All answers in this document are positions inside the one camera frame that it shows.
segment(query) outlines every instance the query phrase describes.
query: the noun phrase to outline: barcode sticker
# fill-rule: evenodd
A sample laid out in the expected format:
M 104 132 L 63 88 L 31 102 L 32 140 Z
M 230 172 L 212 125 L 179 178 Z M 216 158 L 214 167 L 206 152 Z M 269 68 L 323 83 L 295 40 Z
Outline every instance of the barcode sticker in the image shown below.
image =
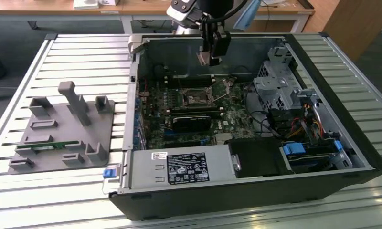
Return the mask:
M 154 152 L 151 154 L 152 160 L 167 159 L 167 152 Z

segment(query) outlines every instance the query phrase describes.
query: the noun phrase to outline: motherboard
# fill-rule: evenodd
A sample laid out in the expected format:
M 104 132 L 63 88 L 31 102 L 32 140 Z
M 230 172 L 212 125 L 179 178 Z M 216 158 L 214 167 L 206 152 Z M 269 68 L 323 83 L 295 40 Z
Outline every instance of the motherboard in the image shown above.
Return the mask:
M 144 80 L 139 97 L 147 149 L 222 145 L 254 137 L 243 86 L 230 76 Z

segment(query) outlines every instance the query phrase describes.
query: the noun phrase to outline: gray plastic stand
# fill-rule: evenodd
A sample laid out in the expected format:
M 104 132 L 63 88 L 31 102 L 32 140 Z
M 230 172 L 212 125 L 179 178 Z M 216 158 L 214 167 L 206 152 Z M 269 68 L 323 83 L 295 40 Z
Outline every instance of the gray plastic stand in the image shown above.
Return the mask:
M 73 82 L 61 82 L 57 88 L 68 104 L 51 104 L 47 97 L 32 99 L 32 116 L 9 162 L 9 174 L 101 167 L 108 163 L 115 102 L 97 96 L 87 103 L 73 89 Z

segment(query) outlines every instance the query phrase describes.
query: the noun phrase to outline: green circuit board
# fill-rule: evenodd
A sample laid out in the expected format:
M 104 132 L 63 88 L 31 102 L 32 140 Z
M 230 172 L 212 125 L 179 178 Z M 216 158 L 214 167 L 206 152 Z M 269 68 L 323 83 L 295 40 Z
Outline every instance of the green circuit board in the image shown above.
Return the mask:
M 223 133 L 228 133 L 232 138 L 255 136 L 243 105 L 241 85 L 232 84 L 227 77 L 216 77 L 215 81 L 210 88 L 168 89 L 162 82 L 151 87 L 147 98 L 142 99 L 147 149 L 216 145 L 215 136 Z M 174 132 L 172 117 L 167 115 L 167 109 L 212 106 L 223 108 L 223 115 L 211 120 L 207 131 L 180 134 Z

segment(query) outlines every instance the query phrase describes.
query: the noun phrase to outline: desk leg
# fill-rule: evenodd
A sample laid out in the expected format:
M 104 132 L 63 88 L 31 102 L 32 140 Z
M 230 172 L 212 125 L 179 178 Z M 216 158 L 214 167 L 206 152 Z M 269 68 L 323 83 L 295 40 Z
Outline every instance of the desk leg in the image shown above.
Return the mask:
M 28 22 L 28 25 L 31 27 L 32 30 L 36 30 L 39 27 L 37 27 L 37 21 L 27 21 Z
M 299 18 L 295 20 L 294 25 L 291 27 L 291 33 L 302 32 L 305 25 L 307 23 L 310 15 L 309 14 L 302 14 L 299 15 Z
M 122 21 L 124 33 L 132 34 L 134 33 L 132 16 L 122 16 L 120 21 Z

